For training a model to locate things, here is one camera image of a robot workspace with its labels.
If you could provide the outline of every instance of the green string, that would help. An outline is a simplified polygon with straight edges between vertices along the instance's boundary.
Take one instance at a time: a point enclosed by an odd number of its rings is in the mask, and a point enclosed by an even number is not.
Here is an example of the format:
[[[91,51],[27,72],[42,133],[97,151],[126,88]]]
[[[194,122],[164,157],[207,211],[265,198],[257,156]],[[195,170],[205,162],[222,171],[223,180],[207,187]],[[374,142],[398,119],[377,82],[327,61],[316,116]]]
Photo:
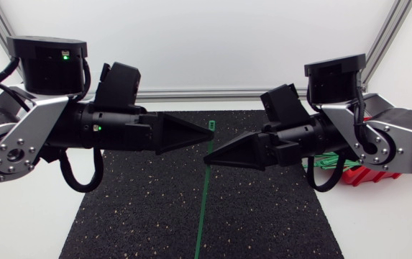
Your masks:
[[[322,155],[315,155],[315,158],[322,158],[320,160],[317,160],[314,163],[314,167],[320,167],[324,170],[326,169],[333,169],[337,166],[337,161],[338,161],[338,155],[334,152],[329,152],[329,153],[324,153]],[[359,166],[361,164],[359,164],[358,162],[354,162],[354,161],[350,161],[350,160],[346,160],[344,162],[344,168],[343,171],[347,171],[350,168],[353,168],[355,166]]]
[[[209,129],[215,131],[215,121],[209,121]],[[209,141],[207,153],[212,153],[214,149],[214,141]],[[203,234],[204,212],[206,211],[207,188],[209,187],[209,178],[211,175],[211,165],[206,166],[206,175],[204,176],[203,199],[201,201],[201,214],[199,215],[198,237],[196,239],[195,259],[199,258],[199,250],[201,249],[201,236]]]

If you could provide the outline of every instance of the red container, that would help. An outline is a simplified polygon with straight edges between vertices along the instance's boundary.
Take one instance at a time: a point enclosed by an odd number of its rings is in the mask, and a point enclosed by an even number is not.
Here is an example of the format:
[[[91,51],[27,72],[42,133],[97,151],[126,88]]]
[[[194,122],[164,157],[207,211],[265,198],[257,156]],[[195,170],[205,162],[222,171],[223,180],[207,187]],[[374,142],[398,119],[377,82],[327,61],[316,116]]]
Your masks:
[[[359,166],[343,172],[342,178],[345,183],[352,184],[355,187],[366,181],[374,181],[377,183],[383,178],[392,177],[396,179],[400,175],[401,173],[374,171],[364,166]]]

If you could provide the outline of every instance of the green object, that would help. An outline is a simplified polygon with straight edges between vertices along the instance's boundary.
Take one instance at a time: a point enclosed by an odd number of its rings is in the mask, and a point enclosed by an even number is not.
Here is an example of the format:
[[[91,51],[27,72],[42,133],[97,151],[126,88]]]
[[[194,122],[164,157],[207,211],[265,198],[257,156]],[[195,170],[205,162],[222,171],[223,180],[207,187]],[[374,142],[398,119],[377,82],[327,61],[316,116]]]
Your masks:
[[[315,158],[322,158],[314,162],[314,167],[320,167],[324,170],[326,169],[334,169],[337,166],[337,161],[338,161],[338,155],[334,152],[329,152],[329,153],[324,153],[322,155],[315,155]],[[353,168],[355,166],[359,166],[358,162],[346,160],[344,162],[344,168],[343,171],[347,171],[350,168]]]
[[[215,121],[209,121],[209,129],[215,131]],[[212,153],[214,149],[214,141],[209,141],[207,147],[207,153]],[[209,187],[209,178],[211,176],[211,165],[206,166],[206,175],[204,176],[204,187],[203,187],[203,198],[201,201],[201,213],[199,214],[199,227],[198,227],[198,237],[196,238],[196,252],[194,255],[195,259],[199,258],[199,250],[201,249],[201,237],[203,234],[203,223],[204,223],[204,212],[206,211],[206,200],[207,200],[207,188]]]

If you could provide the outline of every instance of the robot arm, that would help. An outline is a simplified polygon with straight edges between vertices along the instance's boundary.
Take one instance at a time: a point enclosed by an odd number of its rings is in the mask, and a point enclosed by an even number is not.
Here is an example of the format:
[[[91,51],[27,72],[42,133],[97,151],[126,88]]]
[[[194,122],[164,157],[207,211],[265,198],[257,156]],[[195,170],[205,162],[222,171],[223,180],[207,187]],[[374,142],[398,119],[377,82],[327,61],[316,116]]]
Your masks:
[[[412,110],[395,108],[378,94],[363,96],[364,67],[365,55],[305,65],[307,99],[318,113],[308,115],[293,84],[268,91],[261,99],[270,122],[260,132],[228,142],[204,161],[263,171],[308,158],[308,181],[318,191],[334,186],[345,159],[377,171],[412,173]],[[325,152],[339,154],[339,165],[328,186],[320,188],[313,182],[312,162],[314,155]]]
[[[0,73],[0,83],[20,59],[26,90],[0,84],[0,182],[27,175],[43,158],[59,160],[76,191],[92,191],[103,175],[100,150],[154,150],[159,155],[213,138],[212,131],[135,106],[140,73],[121,63],[105,64],[95,100],[79,102],[90,85],[85,42],[9,37],[8,46],[14,58]],[[94,149],[96,173],[89,184],[74,179],[69,147]]]

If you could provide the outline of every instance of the black rubber mat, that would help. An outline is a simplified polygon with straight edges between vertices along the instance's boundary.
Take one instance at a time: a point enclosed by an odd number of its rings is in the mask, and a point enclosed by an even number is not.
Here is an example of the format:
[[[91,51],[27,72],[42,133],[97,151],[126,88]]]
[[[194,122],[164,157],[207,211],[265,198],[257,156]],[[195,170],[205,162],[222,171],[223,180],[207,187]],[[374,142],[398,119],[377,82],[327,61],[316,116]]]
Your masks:
[[[214,146],[259,130],[264,111],[171,112],[207,127]],[[194,258],[207,143],[156,156],[105,151],[61,258]],[[199,258],[343,258],[301,166],[212,166]]]

